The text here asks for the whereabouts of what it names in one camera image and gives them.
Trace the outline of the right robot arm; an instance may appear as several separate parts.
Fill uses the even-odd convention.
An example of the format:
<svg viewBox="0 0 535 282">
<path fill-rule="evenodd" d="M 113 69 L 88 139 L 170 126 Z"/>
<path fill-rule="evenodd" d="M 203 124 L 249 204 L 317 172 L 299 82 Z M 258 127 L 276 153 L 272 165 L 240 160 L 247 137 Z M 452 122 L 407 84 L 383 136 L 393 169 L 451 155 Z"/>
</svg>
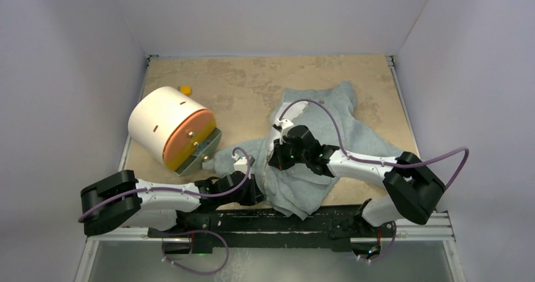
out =
<svg viewBox="0 0 535 282">
<path fill-rule="evenodd" d="M 321 144 L 307 126 L 288 120 L 274 123 L 271 133 L 269 166 L 307 167 L 316 175 L 362 180 L 387 191 L 386 196 L 363 203 L 355 215 L 355 230 L 363 236 L 398 219 L 426 224 L 446 191 L 445 184 L 411 152 L 380 157 L 343 151 L 341 146 Z"/>
</svg>

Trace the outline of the grey zip jacket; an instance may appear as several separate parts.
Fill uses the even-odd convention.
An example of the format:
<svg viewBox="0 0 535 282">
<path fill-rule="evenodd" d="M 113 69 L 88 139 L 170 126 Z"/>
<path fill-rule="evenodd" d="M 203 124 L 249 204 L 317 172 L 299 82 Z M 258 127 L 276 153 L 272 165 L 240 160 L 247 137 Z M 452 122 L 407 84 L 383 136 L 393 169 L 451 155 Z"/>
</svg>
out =
<svg viewBox="0 0 535 282">
<path fill-rule="evenodd" d="M 234 171 L 233 149 L 242 148 L 254 158 L 251 171 L 267 203 L 285 216 L 304 220 L 319 209 L 339 180 L 327 169 L 335 151 L 397 158 L 402 150 L 380 137 L 353 116 L 357 97 L 352 84 L 344 81 L 326 90 L 285 89 L 269 121 L 280 117 L 297 126 L 297 137 L 272 153 L 274 138 L 241 141 L 222 148 L 203 168 L 219 175 Z"/>
</svg>

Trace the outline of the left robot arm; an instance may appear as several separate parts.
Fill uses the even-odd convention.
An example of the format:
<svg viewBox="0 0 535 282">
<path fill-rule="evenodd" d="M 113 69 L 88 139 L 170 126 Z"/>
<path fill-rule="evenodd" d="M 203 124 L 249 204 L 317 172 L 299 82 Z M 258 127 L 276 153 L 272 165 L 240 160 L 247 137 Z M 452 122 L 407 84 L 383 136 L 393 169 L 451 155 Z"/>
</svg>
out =
<svg viewBox="0 0 535 282">
<path fill-rule="evenodd" d="M 78 221 L 88 237 L 120 227 L 152 227 L 181 237 L 188 220 L 179 213 L 205 213 L 230 203 L 255 206 L 265 200 L 255 176 L 239 171 L 186 184 L 159 184 L 122 170 L 85 187 L 80 198 Z"/>
</svg>

